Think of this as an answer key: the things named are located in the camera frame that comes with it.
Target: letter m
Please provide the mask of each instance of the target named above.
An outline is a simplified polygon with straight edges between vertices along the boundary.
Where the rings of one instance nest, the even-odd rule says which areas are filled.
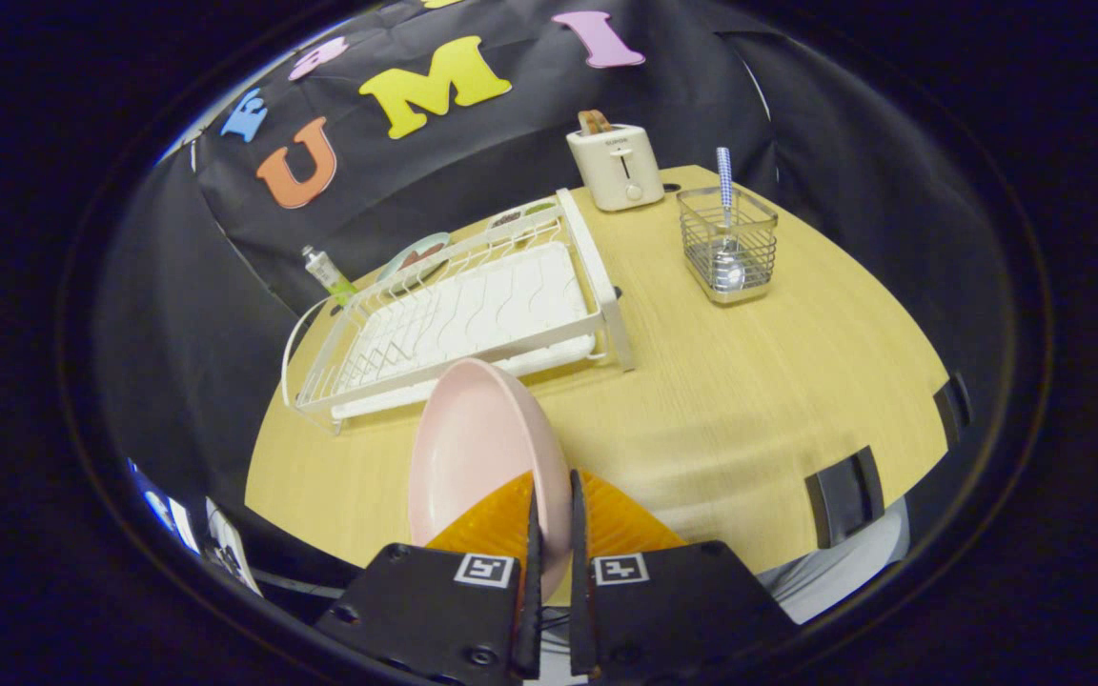
[[[500,97],[511,90],[511,82],[494,76],[477,47],[480,36],[467,35],[440,45],[430,57],[426,76],[405,69],[388,69],[367,79],[358,92],[374,95],[388,114],[392,128],[389,138],[402,138],[426,126],[426,114],[415,113],[410,104],[444,116],[448,113],[451,87],[457,87],[457,104],[470,105]]]

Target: pink plate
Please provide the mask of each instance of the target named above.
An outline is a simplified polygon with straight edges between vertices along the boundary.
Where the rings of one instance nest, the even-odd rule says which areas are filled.
[[[509,373],[474,359],[450,366],[430,392],[414,441],[408,528],[427,544],[477,502],[531,470],[544,535],[541,595],[565,576],[570,477],[545,411]]]

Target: white dish rack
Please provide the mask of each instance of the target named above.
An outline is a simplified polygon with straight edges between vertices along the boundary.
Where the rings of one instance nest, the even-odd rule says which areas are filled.
[[[287,340],[282,400],[336,432],[352,416],[427,400],[439,374],[462,358],[526,376],[583,359],[632,353],[616,292],[570,191],[552,207],[414,262],[355,294],[324,338],[296,390],[288,368],[307,310]],[[417,285],[404,290],[411,278]],[[596,351],[597,335],[606,349]]]

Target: person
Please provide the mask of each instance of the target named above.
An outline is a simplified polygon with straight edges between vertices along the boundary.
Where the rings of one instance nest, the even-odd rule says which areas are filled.
[[[796,625],[819,616],[909,552],[909,511],[900,498],[884,516],[832,548],[757,575]]]

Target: wire basket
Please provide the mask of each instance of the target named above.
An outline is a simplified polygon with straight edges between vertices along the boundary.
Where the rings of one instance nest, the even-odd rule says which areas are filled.
[[[774,277],[776,213],[744,191],[724,207],[719,188],[680,191],[684,259],[715,303],[738,303],[769,290]]]

